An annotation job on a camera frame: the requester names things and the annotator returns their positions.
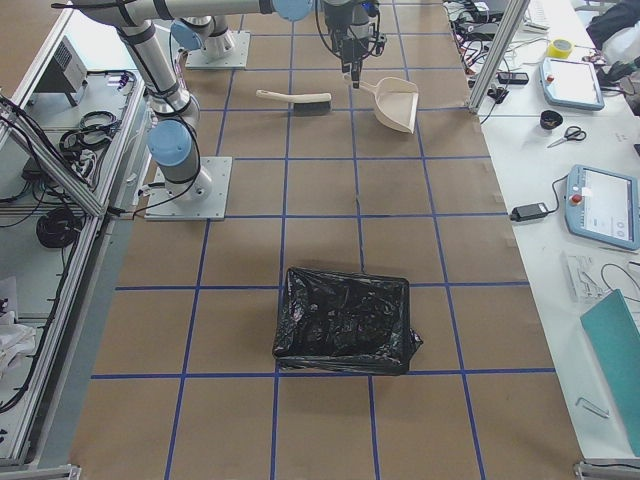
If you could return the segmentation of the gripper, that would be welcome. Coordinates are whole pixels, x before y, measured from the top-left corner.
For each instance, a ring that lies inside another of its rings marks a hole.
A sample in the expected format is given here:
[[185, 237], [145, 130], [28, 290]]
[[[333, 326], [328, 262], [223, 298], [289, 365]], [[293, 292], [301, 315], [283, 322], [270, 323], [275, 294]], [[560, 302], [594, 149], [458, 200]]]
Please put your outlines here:
[[353, 15], [327, 16], [331, 51], [340, 60], [341, 71], [354, 89], [360, 88], [364, 61], [384, 52], [386, 35], [380, 30], [380, 20], [380, 14], [365, 14], [359, 20]]

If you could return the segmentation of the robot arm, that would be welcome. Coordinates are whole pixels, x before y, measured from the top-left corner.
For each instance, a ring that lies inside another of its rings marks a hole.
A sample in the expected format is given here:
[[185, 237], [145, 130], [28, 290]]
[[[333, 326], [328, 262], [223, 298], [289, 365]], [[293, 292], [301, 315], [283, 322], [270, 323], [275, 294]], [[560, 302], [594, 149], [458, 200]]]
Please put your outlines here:
[[114, 28], [131, 55], [150, 95], [159, 123], [147, 136], [152, 159], [164, 178], [164, 198], [150, 203], [156, 215], [173, 204], [189, 219], [205, 212], [214, 196], [213, 171], [199, 151], [200, 107], [183, 86], [156, 35], [158, 19], [183, 22], [187, 31], [210, 36], [215, 21], [230, 14], [278, 14], [297, 21], [310, 13], [310, 1], [66, 1], [54, 9], [77, 10], [89, 19]]
[[[359, 86], [364, 60], [384, 52], [377, 1], [263, 1], [261, 9], [290, 22], [312, 14], [322, 44], [340, 61], [354, 87]], [[208, 60], [220, 60], [235, 50], [224, 15], [178, 17], [170, 35], [184, 50], [199, 50]]]

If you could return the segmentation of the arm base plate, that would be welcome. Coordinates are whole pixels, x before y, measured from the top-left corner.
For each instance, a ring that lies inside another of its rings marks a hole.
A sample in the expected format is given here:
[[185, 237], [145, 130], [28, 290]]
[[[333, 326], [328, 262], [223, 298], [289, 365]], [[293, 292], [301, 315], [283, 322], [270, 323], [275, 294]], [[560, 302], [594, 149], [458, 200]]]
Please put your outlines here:
[[192, 70], [244, 69], [247, 65], [251, 34], [227, 30], [210, 36], [204, 46], [188, 54], [186, 68]]
[[180, 197], [178, 195], [189, 184], [165, 185], [164, 175], [157, 169], [154, 181], [164, 185], [151, 191], [150, 206], [144, 211], [144, 218], [152, 221], [223, 220], [232, 165], [231, 157], [202, 157], [201, 172], [195, 184]]

